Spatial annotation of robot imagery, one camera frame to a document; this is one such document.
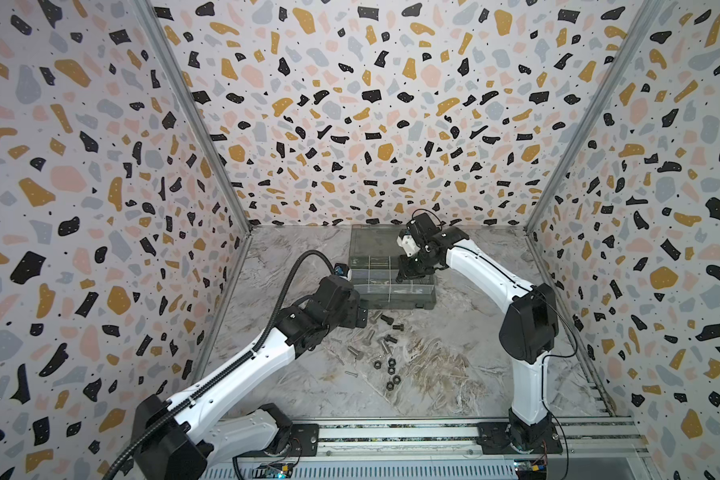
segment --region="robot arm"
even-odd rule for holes
[[[485,292],[501,311],[499,341],[512,357],[514,399],[510,437],[519,450],[530,450],[550,426],[544,406],[544,357],[557,335],[555,297],[546,284],[535,286],[512,274],[486,255],[469,235],[455,226],[442,230],[427,214],[415,216],[398,237],[398,281],[421,278],[452,268]]]
[[[347,267],[337,264],[334,271],[343,273]],[[208,465],[246,452],[276,455],[286,450],[292,423],[273,404],[223,427],[217,423],[262,380],[314,350],[336,327],[364,328],[368,311],[359,306],[359,297],[345,277],[324,277],[315,293],[280,310],[270,330],[210,375],[165,402],[152,395],[139,404],[132,438],[142,442],[129,446],[125,454],[133,452],[147,480],[168,480],[199,478]],[[163,426],[150,432],[158,422]],[[114,477],[123,464],[118,462],[120,457],[104,478]]]

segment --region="patterned wall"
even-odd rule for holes
[[[155,0],[253,224],[524,224],[642,2]]]
[[[100,478],[187,384],[240,241],[196,145],[128,4],[0,2],[0,480]]]
[[[720,479],[720,2],[668,2],[533,238],[668,479]]]

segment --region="hex bolt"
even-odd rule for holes
[[[365,355],[365,353],[350,346],[347,347],[347,350],[355,357],[355,360],[362,360]]]

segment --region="gray marble surface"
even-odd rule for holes
[[[464,228],[480,248],[519,276],[540,283],[520,230]],[[347,227],[259,227],[232,294],[206,372],[215,369],[253,340],[269,319],[292,264],[305,250],[322,251],[333,262],[347,262]],[[310,257],[296,275],[286,304],[312,293],[325,265]],[[504,314],[469,280],[453,270],[437,273],[438,302],[433,310],[389,310],[386,315],[405,330],[392,330],[370,312],[364,330],[336,329],[313,352],[279,370],[253,389],[230,415],[248,413],[274,402],[285,414],[300,417],[485,416],[502,417],[512,403],[512,369],[498,333]],[[370,346],[363,340],[374,330]],[[372,359],[383,354],[375,340],[387,333],[394,345],[397,374],[403,380],[392,392],[389,374],[375,370]],[[364,351],[356,361],[347,346]],[[572,347],[561,331],[553,353],[567,355]],[[604,416],[576,360],[548,360],[547,403],[556,416]],[[345,371],[355,372],[358,377]]]

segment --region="ventilated metal panel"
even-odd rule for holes
[[[240,463],[244,478],[267,478],[258,464]],[[206,470],[202,478],[234,478],[231,463],[222,463]],[[338,480],[376,480],[384,478],[410,478],[416,480],[512,480],[516,479],[512,460],[437,460],[391,462],[303,462],[293,469],[291,478],[320,478]]]

